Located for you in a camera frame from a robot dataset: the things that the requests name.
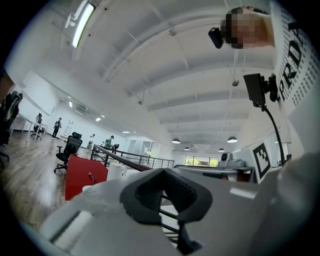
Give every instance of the black camera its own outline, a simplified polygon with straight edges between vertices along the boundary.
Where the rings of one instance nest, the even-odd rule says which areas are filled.
[[[261,108],[265,111],[266,97],[265,94],[270,92],[270,100],[272,102],[279,101],[276,76],[272,74],[268,81],[259,73],[246,74],[243,76],[246,88],[248,90],[249,99],[253,101],[253,106]]]
[[[208,33],[215,47],[220,49],[224,45],[224,39],[218,27],[213,27]]]

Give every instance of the red panel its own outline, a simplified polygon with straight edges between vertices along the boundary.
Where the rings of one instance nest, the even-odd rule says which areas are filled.
[[[88,160],[77,156],[70,156],[65,178],[65,200],[70,201],[74,196],[82,192],[82,188],[107,180],[108,169],[101,162]]]

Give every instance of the black pants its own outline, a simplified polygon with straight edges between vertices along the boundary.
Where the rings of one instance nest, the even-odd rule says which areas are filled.
[[[59,129],[54,129],[53,134],[52,134],[52,138],[56,137],[58,131],[59,131]]]

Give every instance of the black office chair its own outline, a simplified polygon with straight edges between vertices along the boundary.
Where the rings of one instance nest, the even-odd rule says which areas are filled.
[[[9,93],[4,100],[2,101],[2,105],[0,107],[0,145],[8,144],[11,130],[10,126],[15,120],[16,116],[19,113],[19,103],[22,101],[23,95],[22,93],[18,93],[16,91]],[[9,156],[5,153],[0,152],[0,156],[6,157],[9,161]],[[0,163],[2,168],[4,168],[4,163],[0,158]]]
[[[37,118],[37,123],[38,124],[40,124],[41,125],[41,123],[42,123],[42,114],[41,113],[39,113],[39,115],[37,116],[38,118]],[[41,136],[39,135],[39,134],[41,134],[41,132],[43,132],[43,128],[42,129],[40,129],[40,125],[35,125],[34,127],[33,127],[33,133],[31,134],[31,137],[32,136],[35,136],[36,134],[37,134],[37,130],[39,129],[39,131],[38,131],[38,134],[36,135],[36,140],[38,139],[38,138],[40,138],[40,141],[42,140],[42,138],[41,138]]]
[[[81,140],[81,134],[73,132],[72,136],[68,137],[68,141],[66,142],[66,146],[64,148],[63,153],[61,153],[61,148],[62,146],[57,146],[59,148],[59,153],[56,154],[56,157],[63,161],[63,164],[59,164],[56,166],[57,168],[55,168],[53,170],[53,172],[55,173],[56,170],[58,169],[66,169],[68,167],[68,161],[69,161],[69,157],[70,155],[75,155],[77,156],[77,152],[78,149],[80,148],[81,144],[82,144],[82,140]]]

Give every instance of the window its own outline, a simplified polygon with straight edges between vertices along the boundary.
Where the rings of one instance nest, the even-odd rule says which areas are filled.
[[[184,164],[186,166],[216,167],[218,165],[218,161],[218,157],[186,155]]]

